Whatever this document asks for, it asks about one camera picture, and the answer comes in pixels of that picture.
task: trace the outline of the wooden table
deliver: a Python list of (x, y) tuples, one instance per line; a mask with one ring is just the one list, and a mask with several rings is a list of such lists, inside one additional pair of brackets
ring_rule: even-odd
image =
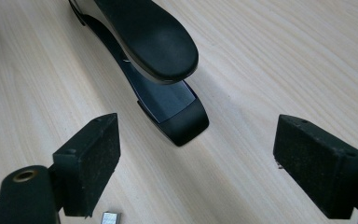
[(187, 79), (211, 121), (174, 146), (67, 1), (0, 0), (0, 183), (89, 120), (118, 113), (121, 159), (94, 216), (62, 223), (357, 223), (329, 220), (279, 170), (278, 116), (358, 148), (358, 0), (156, 0), (200, 52)]

